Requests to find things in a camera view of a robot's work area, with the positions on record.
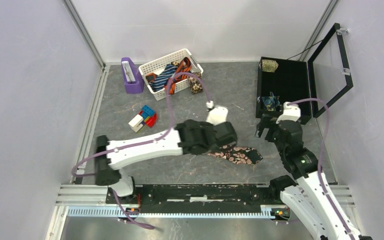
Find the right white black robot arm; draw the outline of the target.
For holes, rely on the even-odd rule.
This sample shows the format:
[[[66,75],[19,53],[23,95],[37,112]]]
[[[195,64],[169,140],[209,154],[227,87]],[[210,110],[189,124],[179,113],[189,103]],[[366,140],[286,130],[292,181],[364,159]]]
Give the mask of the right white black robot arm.
[[[274,143],[289,175],[269,182],[269,199],[289,207],[315,240],[370,240],[354,226],[327,183],[314,153],[304,147],[298,121],[262,116],[256,133]]]

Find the black pink floral tie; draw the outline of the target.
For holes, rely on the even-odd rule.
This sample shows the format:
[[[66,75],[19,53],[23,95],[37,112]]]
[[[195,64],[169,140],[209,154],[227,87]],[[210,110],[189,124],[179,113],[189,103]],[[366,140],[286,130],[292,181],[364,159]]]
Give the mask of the black pink floral tie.
[[[226,144],[208,153],[209,156],[227,160],[233,164],[256,165],[263,156],[253,147]]]

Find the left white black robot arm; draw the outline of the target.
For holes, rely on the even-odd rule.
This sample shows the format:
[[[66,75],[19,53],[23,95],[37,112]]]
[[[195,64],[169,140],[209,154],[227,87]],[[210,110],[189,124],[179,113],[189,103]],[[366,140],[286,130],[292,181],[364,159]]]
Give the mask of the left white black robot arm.
[[[125,204],[133,203],[137,190],[131,176],[123,176],[126,166],[165,156],[203,155],[236,142],[237,133],[229,121],[218,124],[188,119],[168,132],[129,140],[109,140],[106,135],[96,139],[94,183],[115,188]]]

